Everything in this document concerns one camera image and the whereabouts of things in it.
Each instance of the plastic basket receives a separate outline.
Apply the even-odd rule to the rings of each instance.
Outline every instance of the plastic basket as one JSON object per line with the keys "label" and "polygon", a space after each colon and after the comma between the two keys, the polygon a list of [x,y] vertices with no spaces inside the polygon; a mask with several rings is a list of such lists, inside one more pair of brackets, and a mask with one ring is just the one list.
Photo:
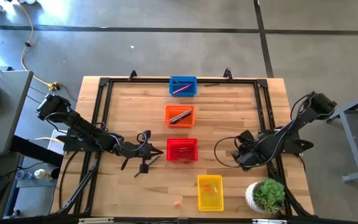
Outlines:
{"label": "plastic basket", "polygon": [[[172,77],[169,79],[169,93],[172,96],[195,96],[197,94],[197,77]],[[191,85],[188,88],[173,93],[187,85]]]}
{"label": "plastic basket", "polygon": [[197,139],[167,139],[167,161],[197,161]]}
{"label": "plastic basket", "polygon": [[[176,124],[169,124],[169,119],[185,112],[186,110],[192,109],[193,111],[189,116],[183,118],[181,121]],[[178,127],[178,128],[189,128],[194,126],[195,122],[195,111],[194,106],[179,106],[179,105],[167,105],[165,107],[165,124],[169,127]]]}
{"label": "plastic basket", "polygon": [[199,175],[197,177],[197,189],[199,211],[221,212],[224,210],[221,175]]}

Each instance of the orange basket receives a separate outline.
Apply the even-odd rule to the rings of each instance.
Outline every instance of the orange basket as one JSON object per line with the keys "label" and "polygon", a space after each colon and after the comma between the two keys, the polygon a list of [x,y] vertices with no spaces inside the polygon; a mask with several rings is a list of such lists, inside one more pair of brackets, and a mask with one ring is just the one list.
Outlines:
{"label": "orange basket", "polygon": [[[169,124],[169,119],[178,116],[179,114],[192,109],[192,112],[186,118],[183,118],[181,121],[177,122],[176,124]],[[176,127],[176,128],[189,128],[194,126],[195,121],[195,111],[194,106],[185,106],[185,105],[167,105],[165,107],[165,125],[169,127]]]}

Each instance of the yellow basket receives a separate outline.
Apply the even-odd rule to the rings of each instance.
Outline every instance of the yellow basket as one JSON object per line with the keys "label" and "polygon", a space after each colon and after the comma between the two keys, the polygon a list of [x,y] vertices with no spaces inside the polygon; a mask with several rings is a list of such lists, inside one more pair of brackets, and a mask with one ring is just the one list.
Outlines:
{"label": "yellow basket", "polygon": [[197,176],[198,210],[202,212],[219,212],[223,206],[223,182],[221,175]]}

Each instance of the yellow cable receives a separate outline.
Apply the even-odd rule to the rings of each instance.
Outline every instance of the yellow cable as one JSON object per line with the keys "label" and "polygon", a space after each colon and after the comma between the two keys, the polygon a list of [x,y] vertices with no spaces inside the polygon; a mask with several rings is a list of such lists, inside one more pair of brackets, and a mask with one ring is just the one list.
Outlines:
{"label": "yellow cable", "polygon": [[[26,43],[30,44],[31,40],[32,40],[32,36],[34,34],[34,26],[32,24],[31,18],[29,16],[29,14],[27,13],[27,10],[23,7],[22,3],[19,3],[20,7],[23,9],[25,15],[27,16],[27,18],[29,19],[30,25],[31,25],[31,35],[30,38],[28,39],[28,41]],[[26,67],[25,63],[24,63],[24,55],[25,55],[25,50],[27,49],[27,45],[24,45],[24,49],[21,55],[21,62],[22,62],[22,66],[24,68],[24,70],[28,71],[29,69]],[[49,87],[49,90],[52,90],[58,83],[47,83],[45,81],[43,81],[42,79],[36,77],[35,75],[33,75],[33,78],[35,78],[36,80],[42,82],[43,84],[47,85]]]}
{"label": "yellow cable", "polygon": [[62,142],[62,141],[59,140],[59,139],[49,138],[49,137],[36,138],[36,139],[34,139],[34,140],[41,140],[41,139],[48,139],[48,140],[51,140],[51,141],[55,141],[55,142],[59,142],[59,143],[64,144],[64,142]]}

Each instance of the white pot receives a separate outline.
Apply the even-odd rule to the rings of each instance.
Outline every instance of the white pot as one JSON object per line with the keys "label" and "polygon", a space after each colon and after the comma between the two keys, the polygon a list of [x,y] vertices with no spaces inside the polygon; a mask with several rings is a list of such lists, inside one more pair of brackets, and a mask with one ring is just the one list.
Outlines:
{"label": "white pot", "polygon": [[255,182],[248,186],[246,190],[246,201],[248,206],[255,212],[266,213],[265,210],[261,209],[254,200],[254,189],[258,184],[261,184],[263,180]]}

